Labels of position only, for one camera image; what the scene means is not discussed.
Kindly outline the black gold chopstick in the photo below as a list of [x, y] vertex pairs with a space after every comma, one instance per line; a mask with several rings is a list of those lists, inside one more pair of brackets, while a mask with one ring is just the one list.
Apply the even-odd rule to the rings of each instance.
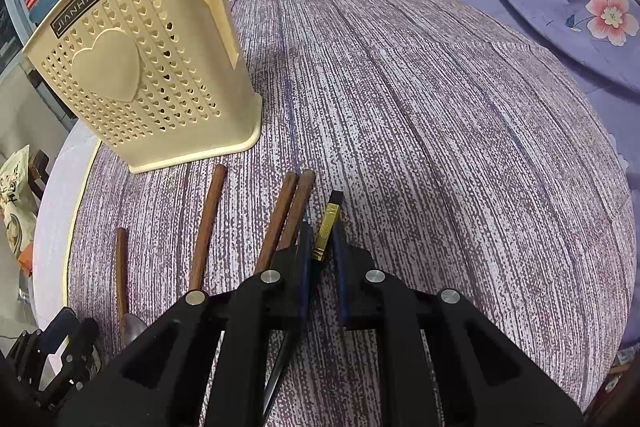
[[288, 247], [293, 254], [293, 286], [288, 295], [296, 304], [295, 314], [292, 329], [287, 329], [283, 335], [265, 387], [262, 425], [266, 425], [268, 421], [277, 393], [308, 321], [311, 299], [317, 294], [321, 272], [328, 262], [331, 232], [335, 222], [340, 220], [343, 200], [343, 192], [333, 191], [326, 204], [317, 235], [314, 235], [311, 226], [303, 221], [297, 244], [295, 247]]

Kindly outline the purple striped table mat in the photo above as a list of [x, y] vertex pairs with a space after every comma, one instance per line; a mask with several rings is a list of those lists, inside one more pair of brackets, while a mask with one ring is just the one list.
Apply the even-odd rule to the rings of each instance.
[[[228, 169], [205, 291], [254, 272], [282, 179], [314, 170], [317, 230], [343, 191], [349, 243], [407, 286], [457, 288], [585, 410], [623, 337], [636, 230], [613, 137], [542, 46], [456, 0], [233, 0], [262, 134], [238, 155], [132, 174], [101, 145], [68, 304], [120, 351], [115, 231], [146, 324], [188, 288], [216, 164]], [[374, 332], [338, 325], [332, 263], [269, 426], [379, 426]]]

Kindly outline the wooden handled metal spoon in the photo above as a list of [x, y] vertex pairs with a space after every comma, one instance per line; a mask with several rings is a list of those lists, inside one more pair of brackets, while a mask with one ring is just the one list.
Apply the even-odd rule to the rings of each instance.
[[116, 310], [120, 340], [124, 346], [130, 345], [146, 329], [146, 324], [140, 317], [129, 312], [127, 254], [127, 230], [118, 228], [115, 245]]

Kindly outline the purple floral cloth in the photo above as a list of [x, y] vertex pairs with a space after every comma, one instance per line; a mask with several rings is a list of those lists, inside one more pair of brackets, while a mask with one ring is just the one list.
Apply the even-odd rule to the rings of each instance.
[[575, 286], [587, 343], [639, 341], [639, 7], [634, 0], [423, 0], [413, 27], [487, 116], [492, 185], [515, 196], [524, 297]]

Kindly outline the printed snack bag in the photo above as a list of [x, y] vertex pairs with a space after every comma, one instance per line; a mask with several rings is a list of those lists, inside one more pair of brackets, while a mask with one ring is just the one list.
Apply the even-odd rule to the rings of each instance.
[[38, 206], [28, 183], [29, 145], [1, 167], [1, 213], [6, 240], [25, 277], [32, 275], [32, 250]]

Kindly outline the cream plastic utensil holder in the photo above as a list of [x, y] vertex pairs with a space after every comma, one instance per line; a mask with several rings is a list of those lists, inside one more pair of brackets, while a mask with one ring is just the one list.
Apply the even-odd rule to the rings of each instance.
[[259, 139], [262, 97], [228, 0], [60, 0], [24, 52], [134, 173]]

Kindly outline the brown wooden chopstick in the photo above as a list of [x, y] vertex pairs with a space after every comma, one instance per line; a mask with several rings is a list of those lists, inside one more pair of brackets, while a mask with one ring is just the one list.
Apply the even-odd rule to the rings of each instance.
[[254, 268], [255, 273], [267, 270], [270, 265], [271, 257], [279, 244], [286, 217], [288, 217], [288, 210], [296, 190], [297, 179], [298, 176], [294, 171], [288, 172], [283, 178], [281, 190], [276, 200], [276, 205], [272, 210], [266, 235], [262, 241], [262, 247], [260, 247]]
[[278, 251], [288, 248], [295, 243], [299, 225], [303, 220], [310, 193], [314, 188], [314, 179], [316, 179], [314, 170], [306, 169], [300, 174], [290, 208], [288, 208], [288, 215], [286, 216], [280, 235], [280, 241], [277, 247]]
[[207, 190], [200, 225], [198, 226], [198, 236], [196, 236], [189, 277], [189, 291], [200, 291], [203, 287], [208, 245], [212, 237], [219, 199], [226, 174], [227, 168], [224, 167], [224, 165], [215, 166]]

